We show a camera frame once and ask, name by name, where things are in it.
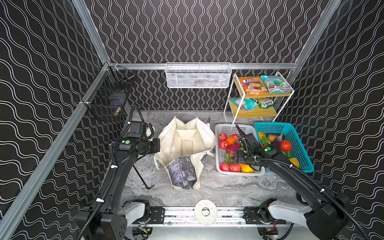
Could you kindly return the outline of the pink dragon fruit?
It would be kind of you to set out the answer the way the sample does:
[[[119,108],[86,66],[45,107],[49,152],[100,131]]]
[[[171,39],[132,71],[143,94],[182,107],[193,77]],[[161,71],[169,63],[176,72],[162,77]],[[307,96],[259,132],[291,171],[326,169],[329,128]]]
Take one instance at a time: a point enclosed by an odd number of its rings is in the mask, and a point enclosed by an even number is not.
[[[229,145],[227,150],[229,151],[237,151],[237,150],[240,150],[242,148],[241,146],[241,143],[240,142],[234,142],[232,145]]]

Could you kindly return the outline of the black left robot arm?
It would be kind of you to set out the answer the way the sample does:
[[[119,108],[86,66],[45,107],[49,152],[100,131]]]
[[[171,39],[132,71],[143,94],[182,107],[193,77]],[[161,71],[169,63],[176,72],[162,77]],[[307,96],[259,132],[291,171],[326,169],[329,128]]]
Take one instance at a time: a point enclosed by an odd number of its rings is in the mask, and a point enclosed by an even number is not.
[[[160,139],[120,138],[109,146],[111,164],[99,193],[87,210],[79,211],[77,240],[131,240],[128,220],[120,213],[120,199],[134,164],[160,151]]]

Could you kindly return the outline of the cream canvas grocery bag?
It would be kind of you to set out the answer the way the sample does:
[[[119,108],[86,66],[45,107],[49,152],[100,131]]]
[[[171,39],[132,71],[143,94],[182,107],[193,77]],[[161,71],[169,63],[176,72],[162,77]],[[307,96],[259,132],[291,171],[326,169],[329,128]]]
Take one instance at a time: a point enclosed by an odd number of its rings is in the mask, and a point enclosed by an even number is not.
[[[154,155],[157,170],[167,172],[175,190],[199,190],[200,176],[217,143],[210,120],[194,118],[184,123],[174,117],[159,139],[160,151]]]

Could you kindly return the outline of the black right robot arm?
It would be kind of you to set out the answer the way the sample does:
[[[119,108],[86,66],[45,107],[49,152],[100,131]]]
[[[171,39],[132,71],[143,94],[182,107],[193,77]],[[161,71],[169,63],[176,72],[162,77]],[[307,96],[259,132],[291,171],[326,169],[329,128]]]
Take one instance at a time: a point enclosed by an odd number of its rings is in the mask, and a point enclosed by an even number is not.
[[[349,198],[343,193],[333,194],[307,173],[296,167],[286,154],[271,144],[262,146],[253,134],[239,131],[237,139],[243,151],[240,159],[250,167],[265,167],[280,176],[307,203],[308,210],[268,199],[259,207],[259,219],[269,223],[285,220],[308,228],[320,240],[335,240],[339,232],[352,223],[367,240],[369,236],[359,222],[347,211]]]

